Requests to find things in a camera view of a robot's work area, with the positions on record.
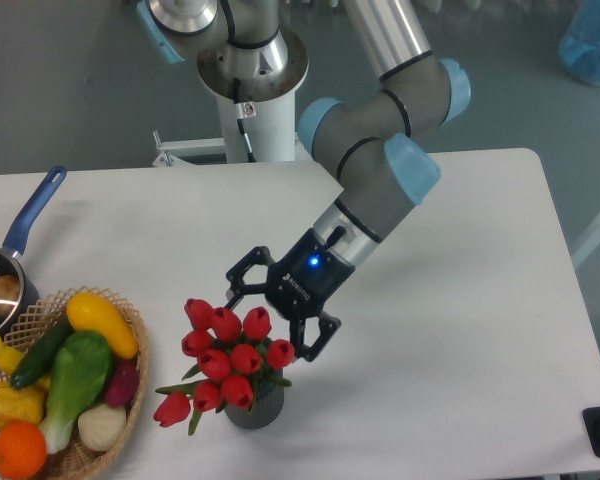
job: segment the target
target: artificial tulip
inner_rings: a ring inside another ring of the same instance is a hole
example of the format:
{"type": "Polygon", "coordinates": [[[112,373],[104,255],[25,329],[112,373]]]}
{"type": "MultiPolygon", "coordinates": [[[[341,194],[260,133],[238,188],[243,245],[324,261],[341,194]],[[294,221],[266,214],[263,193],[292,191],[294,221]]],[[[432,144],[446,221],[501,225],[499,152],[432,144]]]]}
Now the artificial tulip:
{"type": "Polygon", "coordinates": [[[193,330],[182,339],[182,353],[188,357],[198,357],[211,348],[213,337],[206,330],[193,330]]]}
{"type": "Polygon", "coordinates": [[[262,357],[251,345],[241,343],[236,345],[229,355],[231,366],[240,373],[247,375],[260,370],[262,366],[262,357]]]}
{"type": "Polygon", "coordinates": [[[185,420],[191,413],[191,402],[182,392],[174,392],[167,395],[162,404],[153,414],[153,419],[160,422],[161,427],[171,425],[185,420]]]}
{"type": "Polygon", "coordinates": [[[254,308],[247,313],[243,325],[245,335],[260,342],[267,338],[271,331],[269,312],[264,307],[254,308]]]}
{"type": "Polygon", "coordinates": [[[193,393],[193,408],[206,412],[220,405],[222,395],[220,389],[209,381],[204,381],[196,387],[193,393]]]}
{"type": "Polygon", "coordinates": [[[231,375],[220,387],[222,396],[229,405],[247,408],[253,401],[253,390],[249,380],[242,375],[231,375]]]}
{"type": "Polygon", "coordinates": [[[287,340],[274,340],[267,348],[267,363],[274,369],[280,370],[289,365],[294,358],[295,349],[287,340]]]}
{"type": "Polygon", "coordinates": [[[204,300],[190,298],[184,305],[184,311],[195,330],[208,330],[211,328],[213,307],[204,300]]]}
{"type": "Polygon", "coordinates": [[[198,366],[209,380],[222,382],[231,374],[229,356],[222,350],[210,348],[198,357],[198,366]]]}
{"type": "Polygon", "coordinates": [[[238,316],[225,307],[216,308],[211,317],[211,328],[218,340],[231,343],[242,331],[242,324],[238,316]]]}

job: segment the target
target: blue container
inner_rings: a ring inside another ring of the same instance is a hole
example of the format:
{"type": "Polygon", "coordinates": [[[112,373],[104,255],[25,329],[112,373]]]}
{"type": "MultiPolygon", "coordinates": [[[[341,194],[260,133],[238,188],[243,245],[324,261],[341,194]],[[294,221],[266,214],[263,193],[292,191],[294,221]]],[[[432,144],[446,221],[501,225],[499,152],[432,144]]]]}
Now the blue container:
{"type": "Polygon", "coordinates": [[[583,0],[560,42],[560,59],[576,78],[600,85],[600,0],[583,0]]]}

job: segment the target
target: yellow squash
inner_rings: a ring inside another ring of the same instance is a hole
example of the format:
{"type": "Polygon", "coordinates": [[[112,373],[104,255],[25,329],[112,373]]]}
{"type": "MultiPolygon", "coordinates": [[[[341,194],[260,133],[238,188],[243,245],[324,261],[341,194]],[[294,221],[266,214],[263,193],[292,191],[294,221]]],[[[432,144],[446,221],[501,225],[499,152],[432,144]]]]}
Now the yellow squash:
{"type": "Polygon", "coordinates": [[[131,360],[138,353],[138,340],[118,309],[95,293],[76,293],[67,302],[67,318],[76,332],[93,330],[107,339],[111,351],[131,360]]]}
{"type": "Polygon", "coordinates": [[[38,425],[44,416],[45,393],[36,387],[15,390],[0,382],[0,430],[16,420],[38,425]]]}
{"type": "MultiPolygon", "coordinates": [[[[13,374],[23,357],[24,352],[5,345],[0,338],[0,370],[7,375],[13,374]]],[[[44,375],[35,384],[45,392],[48,392],[49,387],[51,386],[51,377],[49,377],[49,375],[44,375]]]]}

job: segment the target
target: yellow bell pepper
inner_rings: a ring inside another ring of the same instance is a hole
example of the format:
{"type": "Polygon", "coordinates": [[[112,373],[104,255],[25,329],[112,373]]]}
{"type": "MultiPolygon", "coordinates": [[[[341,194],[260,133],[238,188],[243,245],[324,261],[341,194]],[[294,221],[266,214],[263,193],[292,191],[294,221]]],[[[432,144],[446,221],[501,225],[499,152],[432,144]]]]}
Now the yellow bell pepper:
{"type": "MultiPolygon", "coordinates": [[[[2,338],[0,338],[0,370],[7,375],[11,375],[23,357],[24,352],[5,345],[2,338]]],[[[35,384],[45,392],[48,392],[51,387],[51,377],[48,374],[44,375],[35,384]]]]}
{"type": "Polygon", "coordinates": [[[16,420],[38,425],[44,417],[45,393],[36,387],[15,390],[0,382],[0,430],[16,420]]]}

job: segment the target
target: orange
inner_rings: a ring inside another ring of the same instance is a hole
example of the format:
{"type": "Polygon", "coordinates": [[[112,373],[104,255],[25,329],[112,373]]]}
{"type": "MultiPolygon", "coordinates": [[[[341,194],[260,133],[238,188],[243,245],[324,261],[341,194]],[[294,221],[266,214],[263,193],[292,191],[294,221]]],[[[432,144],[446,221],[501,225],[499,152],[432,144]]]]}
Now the orange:
{"type": "Polygon", "coordinates": [[[0,431],[0,475],[20,479],[35,475],[47,460],[47,443],[32,423],[17,421],[0,431]]]}

